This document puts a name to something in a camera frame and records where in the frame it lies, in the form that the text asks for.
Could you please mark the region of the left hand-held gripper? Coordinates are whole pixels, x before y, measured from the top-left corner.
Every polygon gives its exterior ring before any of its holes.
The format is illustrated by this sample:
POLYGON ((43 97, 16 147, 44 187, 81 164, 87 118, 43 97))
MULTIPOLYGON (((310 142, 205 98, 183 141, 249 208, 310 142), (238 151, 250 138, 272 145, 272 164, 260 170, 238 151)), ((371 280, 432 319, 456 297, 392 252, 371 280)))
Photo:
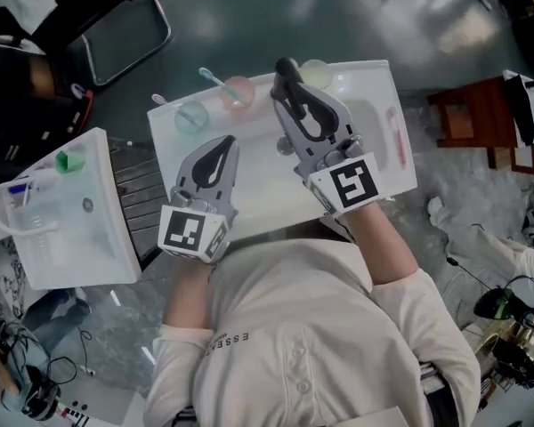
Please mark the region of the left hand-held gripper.
POLYGON ((161 208, 160 250, 205 264, 217 263, 224 256, 238 214, 231 204, 238 166, 239 145, 234 136, 208 141, 184 158, 171 202, 161 208))

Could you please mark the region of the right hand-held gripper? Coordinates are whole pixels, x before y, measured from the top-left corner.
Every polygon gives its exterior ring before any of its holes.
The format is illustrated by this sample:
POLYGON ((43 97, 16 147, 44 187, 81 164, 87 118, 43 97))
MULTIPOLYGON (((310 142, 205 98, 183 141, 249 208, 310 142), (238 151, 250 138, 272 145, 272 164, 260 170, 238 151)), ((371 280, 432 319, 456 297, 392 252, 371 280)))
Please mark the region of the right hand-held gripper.
POLYGON ((303 185, 328 214, 341 216, 381 197, 381 181, 373 153, 365 152, 362 139, 353 135, 328 151, 328 138, 344 138, 352 124, 349 109, 320 89, 299 84, 300 117, 282 101, 273 107, 279 123, 300 159, 295 167, 303 185))

